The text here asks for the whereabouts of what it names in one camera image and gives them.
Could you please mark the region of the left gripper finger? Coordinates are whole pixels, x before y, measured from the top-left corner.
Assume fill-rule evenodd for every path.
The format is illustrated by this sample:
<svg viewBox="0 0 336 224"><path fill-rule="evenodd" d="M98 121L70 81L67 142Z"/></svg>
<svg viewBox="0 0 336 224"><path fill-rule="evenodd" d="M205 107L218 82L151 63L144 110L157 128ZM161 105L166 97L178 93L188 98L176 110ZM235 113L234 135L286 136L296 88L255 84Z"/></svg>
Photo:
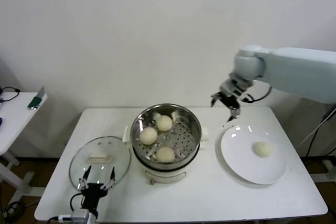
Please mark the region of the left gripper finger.
<svg viewBox="0 0 336 224"><path fill-rule="evenodd" d="M113 167L111 175L110 175L110 180L103 184L101 186L102 190L110 190L114 185L115 185L116 181L115 181L115 167Z"/></svg>
<svg viewBox="0 0 336 224"><path fill-rule="evenodd" d="M89 177L90 171L91 171L91 165L85 170L83 176L79 178L79 183L78 183L78 190L84 190L88 189L89 185L87 182L87 179Z"/></svg>

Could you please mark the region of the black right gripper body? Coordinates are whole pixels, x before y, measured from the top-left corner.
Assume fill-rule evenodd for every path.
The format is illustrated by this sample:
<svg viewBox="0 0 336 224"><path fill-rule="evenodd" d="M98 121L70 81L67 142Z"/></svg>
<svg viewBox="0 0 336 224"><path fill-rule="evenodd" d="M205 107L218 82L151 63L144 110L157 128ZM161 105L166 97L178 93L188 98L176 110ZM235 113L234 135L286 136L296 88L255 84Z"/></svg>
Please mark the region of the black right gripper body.
<svg viewBox="0 0 336 224"><path fill-rule="evenodd" d="M235 96L226 96L225 94L219 94L217 99L230 110L238 110L240 105Z"/></svg>

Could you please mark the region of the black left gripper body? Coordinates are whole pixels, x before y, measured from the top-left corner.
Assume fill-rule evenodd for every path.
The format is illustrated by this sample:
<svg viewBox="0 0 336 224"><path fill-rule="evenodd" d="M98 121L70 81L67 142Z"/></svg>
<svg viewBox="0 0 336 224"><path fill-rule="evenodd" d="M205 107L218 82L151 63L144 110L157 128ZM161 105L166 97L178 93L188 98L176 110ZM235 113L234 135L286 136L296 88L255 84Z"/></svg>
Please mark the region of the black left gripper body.
<svg viewBox="0 0 336 224"><path fill-rule="evenodd" d="M81 208L86 209L94 216L97 216L99 200L108 194L108 190L104 189L103 184L89 183L88 188L83 189L81 194L84 196Z"/></svg>

